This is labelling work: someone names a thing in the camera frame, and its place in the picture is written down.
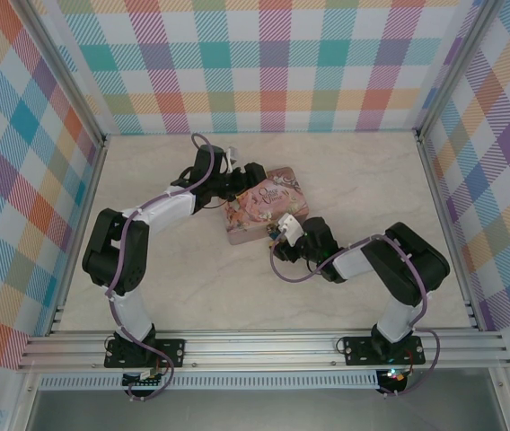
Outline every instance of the marble surface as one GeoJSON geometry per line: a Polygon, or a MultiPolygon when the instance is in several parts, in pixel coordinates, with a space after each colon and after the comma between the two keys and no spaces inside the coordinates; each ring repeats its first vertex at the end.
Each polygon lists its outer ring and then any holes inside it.
{"type": "MultiPolygon", "coordinates": [[[[214,145],[239,149],[240,163],[291,166],[310,216],[322,216],[339,244],[381,233],[397,221],[444,255],[447,249],[426,177],[409,132],[211,135],[214,145]]],[[[163,192],[193,163],[189,136],[117,136],[110,142],[90,216],[106,207],[133,207],[163,192]]],[[[108,302],[78,261],[61,330],[114,328],[108,302]]],[[[307,273],[304,262],[278,262],[287,277],[307,273]]],[[[150,240],[140,285],[156,328],[370,328],[389,293],[374,274],[335,285],[322,277],[292,285],[268,263],[268,240],[230,245],[218,209],[202,210],[150,240]]],[[[427,327],[468,327],[453,271],[433,293],[427,327]]]]}

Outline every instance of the purple cable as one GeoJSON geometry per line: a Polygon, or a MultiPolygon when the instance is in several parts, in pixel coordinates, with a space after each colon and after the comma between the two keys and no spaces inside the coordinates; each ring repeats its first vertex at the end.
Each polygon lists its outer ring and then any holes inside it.
{"type": "Polygon", "coordinates": [[[189,186],[189,187],[187,187],[185,189],[177,190],[177,191],[175,191],[175,192],[173,192],[171,194],[170,193],[163,193],[162,195],[159,195],[159,196],[157,196],[157,197],[155,197],[155,198],[153,198],[151,200],[148,200],[141,207],[139,207],[138,209],[136,209],[133,213],[131,213],[129,215],[129,217],[127,218],[126,223],[124,224],[123,229],[121,231],[121,240],[119,242],[118,267],[117,267],[117,269],[115,271],[115,276],[113,277],[113,280],[111,280],[110,286],[105,291],[105,295],[110,299],[111,315],[113,316],[113,320],[119,326],[119,329],[121,330],[121,332],[123,332],[123,334],[128,339],[130,339],[133,343],[137,344],[138,346],[140,346],[142,348],[145,348],[145,349],[149,350],[152,353],[155,353],[157,356],[159,356],[162,359],[164,359],[165,361],[167,361],[167,364],[169,365],[170,370],[171,370],[169,378],[167,379],[167,382],[165,382],[165,384],[161,388],[156,389],[155,391],[153,391],[150,395],[148,395],[146,397],[139,397],[139,398],[136,397],[131,392],[131,387],[133,385],[129,385],[128,388],[127,388],[127,393],[131,397],[131,400],[137,400],[137,401],[151,400],[151,399],[155,398],[156,396],[158,396],[163,391],[165,391],[165,388],[167,388],[167,386],[169,386],[171,381],[173,380],[173,375],[175,373],[175,367],[173,365],[172,360],[167,355],[165,355],[162,351],[157,350],[156,348],[148,346],[145,343],[139,341],[130,332],[128,332],[128,330],[126,330],[124,328],[123,324],[121,323],[121,319],[119,318],[118,310],[116,309],[115,304],[113,303],[113,301],[111,301],[111,296],[113,294],[113,289],[115,289],[115,287],[118,285],[119,277],[121,277],[121,271],[123,270],[123,262],[124,262],[124,258],[125,258],[125,243],[126,243],[126,238],[128,236],[128,228],[129,228],[129,225],[131,224],[131,222],[133,221],[133,219],[137,216],[137,214],[139,214],[139,212],[141,210],[146,209],[150,205],[152,205],[155,202],[158,202],[158,201],[160,201],[160,200],[162,200],[164,198],[171,197],[171,196],[178,196],[178,195],[180,195],[182,193],[186,193],[188,191],[193,190],[196,187],[199,187],[201,184],[203,184],[205,181],[207,181],[207,179],[211,175],[211,171],[213,170],[213,166],[215,164],[215,154],[214,154],[214,151],[213,151],[213,146],[211,145],[211,143],[209,142],[209,140],[206,137],[204,137],[203,135],[201,135],[199,133],[194,133],[193,135],[191,135],[191,142],[193,143],[193,145],[197,149],[199,149],[199,145],[195,141],[196,137],[200,137],[203,140],[203,142],[205,142],[207,144],[207,146],[209,147],[209,154],[211,155],[211,160],[209,162],[209,169],[207,169],[207,172],[203,176],[203,178],[201,180],[199,180],[198,182],[196,182],[195,184],[192,184],[191,186],[189,186]]]}
{"type": "MultiPolygon", "coordinates": [[[[340,255],[346,253],[347,251],[353,250],[355,247],[358,247],[359,245],[362,245],[362,244],[364,244],[364,243],[366,243],[368,241],[377,240],[377,241],[385,241],[385,242],[387,242],[399,254],[400,258],[405,262],[405,264],[407,265],[407,268],[409,268],[410,272],[412,273],[413,277],[415,278],[415,281],[417,282],[418,290],[420,291],[421,300],[422,300],[423,305],[421,307],[420,313],[410,322],[409,326],[411,328],[413,328],[415,326],[415,323],[420,321],[423,318],[423,316],[425,315],[426,310],[428,308],[428,300],[426,298],[425,284],[423,283],[423,280],[420,277],[420,274],[418,274],[417,269],[412,264],[412,262],[409,260],[409,258],[405,254],[405,252],[391,238],[389,238],[389,237],[387,237],[385,235],[380,235],[380,234],[375,234],[375,235],[373,235],[371,237],[367,237],[367,238],[363,239],[362,241],[356,242],[353,245],[350,245],[349,247],[347,247],[346,249],[343,249],[343,250],[338,251],[337,253],[333,254],[328,259],[326,259],[324,262],[322,262],[312,273],[307,274],[305,277],[301,277],[301,278],[287,278],[287,277],[283,276],[281,273],[279,273],[279,271],[277,270],[277,267],[275,266],[275,260],[273,259],[274,258],[273,252],[275,251],[275,247],[277,246],[279,241],[281,241],[281,239],[284,236],[285,236],[285,231],[283,231],[273,241],[273,245],[271,246],[270,261],[271,261],[271,267],[273,268],[273,272],[275,272],[275,274],[279,278],[281,278],[283,281],[286,281],[287,283],[301,283],[302,281],[308,280],[312,276],[314,276],[314,275],[318,274],[319,272],[321,272],[321,270],[323,269],[323,267],[325,265],[328,265],[329,263],[331,263],[334,259],[336,259],[340,255]]],[[[440,342],[436,332],[434,332],[433,330],[427,330],[427,329],[424,329],[424,330],[421,329],[421,330],[417,330],[417,331],[419,331],[419,332],[428,332],[428,333],[432,334],[433,337],[435,337],[435,340],[436,340],[435,358],[433,359],[433,362],[432,362],[431,366],[428,368],[428,371],[425,373],[425,375],[421,379],[419,379],[415,384],[413,384],[411,387],[409,387],[407,390],[401,392],[400,395],[405,395],[405,394],[408,394],[408,393],[416,390],[416,388],[418,388],[421,384],[423,384],[426,381],[426,379],[428,379],[430,374],[435,370],[436,364],[438,363],[438,357],[439,357],[439,355],[441,353],[441,342],[440,342]]]]}

